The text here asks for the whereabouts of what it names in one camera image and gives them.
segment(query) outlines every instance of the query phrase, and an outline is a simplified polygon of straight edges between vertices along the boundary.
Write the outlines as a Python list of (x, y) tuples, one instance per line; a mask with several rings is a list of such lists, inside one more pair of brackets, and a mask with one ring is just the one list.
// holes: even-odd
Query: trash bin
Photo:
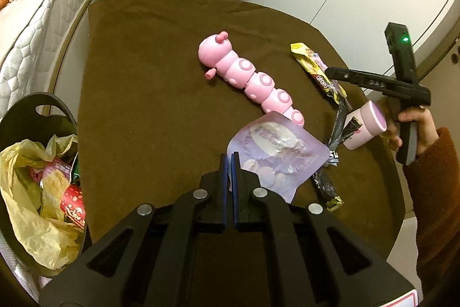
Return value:
[[(55, 106), (65, 115), (40, 115), (36, 108), (45, 105)], [(59, 98), (49, 93), (33, 93), (17, 101), (0, 122), (0, 151), (25, 139), (40, 142), (46, 147), (48, 141), (55, 134), (58, 137), (65, 137), (76, 133), (75, 119)], [(51, 270), (38, 264), (26, 252), (14, 235), (3, 198), (0, 198), (0, 230), (16, 256), (32, 272), (48, 278), (61, 272), (62, 269)]]

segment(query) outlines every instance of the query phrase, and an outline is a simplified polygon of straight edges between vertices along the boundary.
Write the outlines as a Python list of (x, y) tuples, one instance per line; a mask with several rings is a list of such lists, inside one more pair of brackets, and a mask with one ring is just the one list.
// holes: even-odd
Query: brown sleeve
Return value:
[(417, 273), (427, 294), (460, 249), (460, 167), (447, 128), (404, 168), (417, 217)]

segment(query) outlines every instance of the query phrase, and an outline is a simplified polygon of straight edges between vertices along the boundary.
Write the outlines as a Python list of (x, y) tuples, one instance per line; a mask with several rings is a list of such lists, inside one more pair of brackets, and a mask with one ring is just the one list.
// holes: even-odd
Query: white quilted mattress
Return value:
[(0, 119), (23, 96), (48, 90), (64, 41), (86, 4), (16, 0), (0, 11)]

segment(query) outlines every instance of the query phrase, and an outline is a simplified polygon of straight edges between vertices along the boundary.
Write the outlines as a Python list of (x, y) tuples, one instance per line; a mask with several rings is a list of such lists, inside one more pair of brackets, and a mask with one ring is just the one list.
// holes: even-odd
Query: pink lid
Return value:
[(361, 107), (361, 116), (364, 124), (373, 136), (377, 136), (386, 131), (385, 116), (379, 107), (372, 101), (368, 101)]

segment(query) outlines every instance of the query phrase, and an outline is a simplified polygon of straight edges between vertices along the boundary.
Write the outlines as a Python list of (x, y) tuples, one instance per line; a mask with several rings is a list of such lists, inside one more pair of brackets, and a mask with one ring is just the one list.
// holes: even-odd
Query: purple plastic pouch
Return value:
[(228, 158), (236, 151), (241, 167), (257, 173), (260, 185), (287, 203), (330, 154), (326, 145), (275, 111), (236, 133), (227, 147)]

